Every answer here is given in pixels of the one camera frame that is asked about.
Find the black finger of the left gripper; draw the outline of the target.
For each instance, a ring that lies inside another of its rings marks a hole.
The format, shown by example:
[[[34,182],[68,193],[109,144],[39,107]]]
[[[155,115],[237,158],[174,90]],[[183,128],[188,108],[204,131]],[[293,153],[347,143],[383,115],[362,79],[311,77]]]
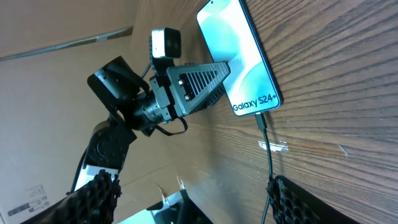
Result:
[[[230,74],[227,62],[182,65],[167,69],[171,80],[177,82],[173,89],[183,107],[190,114],[200,111],[203,102],[221,85]]]
[[[225,94],[225,88],[221,85],[217,90],[215,90],[202,104],[201,110],[211,107],[217,103],[217,101]]]

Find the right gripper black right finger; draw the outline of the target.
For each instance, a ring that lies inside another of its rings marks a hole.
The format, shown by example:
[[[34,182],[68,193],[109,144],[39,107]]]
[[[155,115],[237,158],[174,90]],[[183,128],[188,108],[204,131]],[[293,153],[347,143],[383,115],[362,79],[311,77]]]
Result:
[[[276,223],[358,224],[282,175],[269,180],[267,193]]]

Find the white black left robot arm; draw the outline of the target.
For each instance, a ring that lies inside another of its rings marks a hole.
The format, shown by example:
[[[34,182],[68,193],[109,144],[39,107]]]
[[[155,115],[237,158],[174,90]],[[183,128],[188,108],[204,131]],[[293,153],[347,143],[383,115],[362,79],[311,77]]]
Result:
[[[81,167],[96,166],[121,171],[135,131],[151,136],[176,119],[188,129],[185,117],[213,106],[224,93],[223,81],[231,70],[227,62],[176,66],[171,58],[150,58],[154,71],[148,82],[122,57],[95,71],[88,86],[109,111],[107,120],[93,130]]]

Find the black Galaxy smartphone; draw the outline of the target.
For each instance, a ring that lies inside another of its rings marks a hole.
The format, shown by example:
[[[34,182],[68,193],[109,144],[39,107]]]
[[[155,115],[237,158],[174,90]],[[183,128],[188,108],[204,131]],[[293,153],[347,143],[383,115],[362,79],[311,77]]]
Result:
[[[234,114],[278,108],[282,96],[245,1],[208,1],[197,22],[213,61],[230,67],[223,86]]]

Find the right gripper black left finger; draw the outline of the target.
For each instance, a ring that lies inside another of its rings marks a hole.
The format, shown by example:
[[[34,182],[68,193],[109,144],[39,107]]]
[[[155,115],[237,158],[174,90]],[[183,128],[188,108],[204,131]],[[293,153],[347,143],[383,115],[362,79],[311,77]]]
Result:
[[[120,196],[119,176],[102,169],[93,180],[23,224],[111,224]]]

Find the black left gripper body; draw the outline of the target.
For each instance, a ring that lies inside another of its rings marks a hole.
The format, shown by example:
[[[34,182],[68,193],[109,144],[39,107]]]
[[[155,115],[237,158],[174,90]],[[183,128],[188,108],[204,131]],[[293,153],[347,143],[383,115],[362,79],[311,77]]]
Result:
[[[190,114],[183,107],[173,89],[177,82],[173,82],[167,73],[167,69],[174,67],[172,58],[155,58],[150,56],[150,67],[154,76],[150,79],[152,87],[146,102],[146,119],[149,124],[169,123],[177,118],[183,118]]]

